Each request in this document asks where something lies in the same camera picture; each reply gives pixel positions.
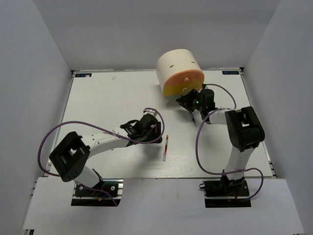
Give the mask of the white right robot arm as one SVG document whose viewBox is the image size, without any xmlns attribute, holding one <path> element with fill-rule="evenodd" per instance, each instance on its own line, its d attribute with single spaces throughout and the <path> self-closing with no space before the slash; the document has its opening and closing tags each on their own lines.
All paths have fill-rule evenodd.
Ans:
<svg viewBox="0 0 313 235">
<path fill-rule="evenodd" d="M 226 195 L 233 195 L 245 180 L 247 162 L 252 152 L 265 139 L 264 129 L 251 106 L 239 110 L 217 108 L 214 102 L 214 92 L 211 89 L 191 90 L 176 102 L 186 110 L 199 111 L 202 123 L 196 135 L 196 160 L 202 171 L 211 175 L 221 176 L 221 190 Z M 221 173 L 205 170 L 199 159 L 199 137 L 204 124 L 226 125 L 232 144 L 230 157 Z"/>
</svg>

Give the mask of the red gel pen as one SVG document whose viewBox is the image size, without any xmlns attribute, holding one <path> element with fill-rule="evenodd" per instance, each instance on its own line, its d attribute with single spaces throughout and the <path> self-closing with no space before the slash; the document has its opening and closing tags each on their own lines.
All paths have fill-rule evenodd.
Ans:
<svg viewBox="0 0 313 235">
<path fill-rule="evenodd" d="M 167 157 L 168 139 L 169 139 L 169 136 L 166 135 L 166 139 L 165 139 L 165 148 L 164 148 L 164 153 L 163 153 L 163 158 L 162 158 L 162 161 L 163 161 L 163 162 L 166 161 L 166 157 Z"/>
</svg>

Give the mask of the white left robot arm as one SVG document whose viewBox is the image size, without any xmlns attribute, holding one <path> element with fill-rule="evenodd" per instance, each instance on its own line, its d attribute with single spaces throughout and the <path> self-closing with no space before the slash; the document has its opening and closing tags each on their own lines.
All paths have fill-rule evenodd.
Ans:
<svg viewBox="0 0 313 235">
<path fill-rule="evenodd" d="M 126 148 L 137 142 L 161 143 L 161 122 L 151 114 L 140 120 L 120 125 L 112 134 L 106 132 L 81 136 L 68 133 L 50 153 L 49 159 L 63 182 L 75 181 L 86 186 L 92 195 L 103 191 L 103 178 L 86 166 L 89 158 L 116 148 Z"/>
</svg>

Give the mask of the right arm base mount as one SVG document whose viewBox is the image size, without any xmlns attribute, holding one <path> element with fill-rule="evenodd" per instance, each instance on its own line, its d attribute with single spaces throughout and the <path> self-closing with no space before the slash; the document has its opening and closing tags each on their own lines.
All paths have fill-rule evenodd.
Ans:
<svg viewBox="0 0 313 235">
<path fill-rule="evenodd" d="M 204 191 L 206 208 L 250 208 L 250 193 L 246 180 L 233 187 L 226 187 L 221 180 L 203 181 L 199 188 Z"/>
</svg>

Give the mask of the green gel pen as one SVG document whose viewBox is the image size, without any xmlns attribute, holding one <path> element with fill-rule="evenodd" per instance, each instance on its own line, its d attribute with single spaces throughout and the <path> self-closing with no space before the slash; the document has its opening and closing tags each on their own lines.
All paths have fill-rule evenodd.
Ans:
<svg viewBox="0 0 313 235">
<path fill-rule="evenodd" d="M 191 119 L 192 119 L 194 126 L 197 127 L 197 123 L 196 123 L 196 120 L 194 118 L 193 112 L 190 112 L 190 116 L 191 116 Z"/>
</svg>

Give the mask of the round cream drawer organizer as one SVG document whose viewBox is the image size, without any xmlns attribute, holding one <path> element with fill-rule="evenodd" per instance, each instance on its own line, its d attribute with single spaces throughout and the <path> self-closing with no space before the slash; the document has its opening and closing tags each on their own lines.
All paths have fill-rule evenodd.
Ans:
<svg viewBox="0 0 313 235">
<path fill-rule="evenodd" d="M 199 91 L 204 83 L 204 73 L 187 49 L 164 53 L 156 63 L 156 75 L 167 102 L 175 101 L 193 89 Z"/>
</svg>

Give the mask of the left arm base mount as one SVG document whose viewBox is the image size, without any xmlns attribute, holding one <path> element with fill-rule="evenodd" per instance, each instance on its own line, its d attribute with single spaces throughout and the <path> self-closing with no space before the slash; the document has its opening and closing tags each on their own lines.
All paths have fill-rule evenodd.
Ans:
<svg viewBox="0 0 313 235">
<path fill-rule="evenodd" d="M 116 207 L 119 205 L 123 192 L 122 179 L 105 180 L 94 188 L 86 189 L 75 183 L 71 205 L 82 207 Z"/>
</svg>

